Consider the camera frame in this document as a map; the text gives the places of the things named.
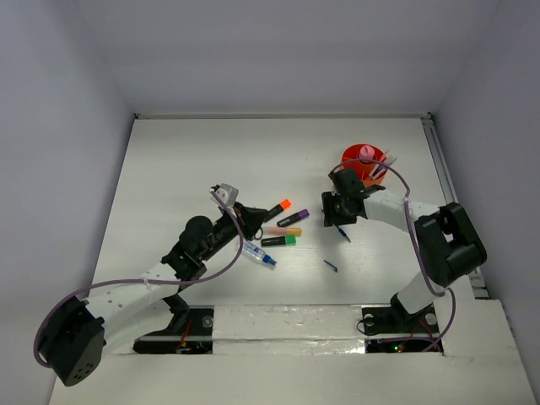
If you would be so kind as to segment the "blue grip ballpoint pen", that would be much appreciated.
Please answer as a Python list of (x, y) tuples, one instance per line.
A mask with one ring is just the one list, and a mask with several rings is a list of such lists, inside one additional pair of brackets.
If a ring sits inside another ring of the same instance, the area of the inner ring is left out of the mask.
[(351, 239), (349, 238), (349, 236), (347, 235), (347, 233), (345, 232), (345, 230), (343, 230), (340, 226), (338, 225), (334, 225), (335, 228), (337, 229), (337, 231), (340, 233), (340, 235), (348, 242), (348, 243), (352, 243)]

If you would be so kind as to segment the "blue cap glue bottle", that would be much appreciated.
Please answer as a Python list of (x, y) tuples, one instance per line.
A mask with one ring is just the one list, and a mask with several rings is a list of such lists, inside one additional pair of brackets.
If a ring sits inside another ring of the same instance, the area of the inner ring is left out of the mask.
[(277, 262), (271, 258), (261, 247), (256, 246), (248, 240), (243, 241), (242, 253), (257, 262), (269, 267), (275, 267)]

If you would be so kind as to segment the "pink gel pen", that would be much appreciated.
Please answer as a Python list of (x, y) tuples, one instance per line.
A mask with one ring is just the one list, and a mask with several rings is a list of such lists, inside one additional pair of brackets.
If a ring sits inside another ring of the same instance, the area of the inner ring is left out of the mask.
[(374, 166), (374, 168), (372, 169), (372, 171), (369, 173), (369, 178), (370, 178), (370, 179), (374, 179), (374, 178), (378, 175), (378, 173), (379, 173), (380, 171), (384, 170), (384, 167), (381, 166), (381, 163), (384, 163), (384, 162), (386, 161), (387, 157), (388, 157), (388, 150), (385, 151), (385, 152), (382, 154), (381, 158), (379, 159), (379, 163), (376, 164), (376, 165)]

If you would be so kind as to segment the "blue gel pen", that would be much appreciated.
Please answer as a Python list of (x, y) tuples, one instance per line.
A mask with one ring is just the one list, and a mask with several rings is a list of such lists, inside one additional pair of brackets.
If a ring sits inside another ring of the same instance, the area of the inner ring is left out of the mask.
[(395, 158), (389, 158), (384, 161), (384, 166), (378, 166), (377, 171), (373, 173), (373, 176), (371, 177), (372, 180), (378, 179), (382, 177), (387, 172), (387, 167), (391, 166), (395, 162)]
[(383, 176), (387, 171), (387, 167), (392, 166), (396, 159), (397, 158), (391, 154), (384, 153), (381, 156), (381, 162), (376, 164), (373, 170), (370, 172), (370, 179), (374, 180)]

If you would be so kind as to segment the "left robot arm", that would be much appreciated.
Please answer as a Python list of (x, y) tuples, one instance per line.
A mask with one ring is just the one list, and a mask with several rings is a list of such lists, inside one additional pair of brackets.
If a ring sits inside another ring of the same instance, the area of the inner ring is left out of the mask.
[(209, 281), (206, 263), (235, 240), (254, 239), (268, 211), (239, 202), (219, 204), (216, 220), (190, 218), (160, 261), (136, 278), (108, 280), (73, 292), (58, 302), (39, 326), (34, 356), (66, 387), (93, 373), (108, 353), (153, 332), (184, 332), (189, 305), (182, 290)]

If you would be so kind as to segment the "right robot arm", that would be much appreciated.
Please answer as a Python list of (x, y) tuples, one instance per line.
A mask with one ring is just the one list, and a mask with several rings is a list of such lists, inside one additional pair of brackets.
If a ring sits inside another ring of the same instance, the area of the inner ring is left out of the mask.
[(355, 224), (359, 218), (388, 224), (408, 234), (419, 265), (389, 305), (363, 310), (363, 334), (412, 332), (436, 299), (486, 262), (486, 249), (461, 204), (415, 202), (383, 186), (366, 186), (352, 168), (334, 169), (328, 177), (334, 189), (321, 195), (326, 227)]

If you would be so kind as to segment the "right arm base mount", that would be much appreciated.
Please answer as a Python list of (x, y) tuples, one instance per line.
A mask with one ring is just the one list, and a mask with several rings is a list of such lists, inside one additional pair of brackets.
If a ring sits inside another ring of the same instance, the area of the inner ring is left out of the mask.
[(365, 337), (367, 354), (443, 352), (441, 343), (433, 344), (440, 334), (433, 306), (406, 320), (391, 307), (365, 307), (356, 329)]

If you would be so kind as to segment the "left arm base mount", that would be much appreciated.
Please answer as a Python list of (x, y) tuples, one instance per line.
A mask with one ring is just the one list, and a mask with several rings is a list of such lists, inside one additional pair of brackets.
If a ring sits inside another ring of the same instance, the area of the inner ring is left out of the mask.
[(162, 299), (171, 318), (167, 326), (135, 340), (137, 354), (212, 354), (212, 306), (190, 307), (178, 294)]

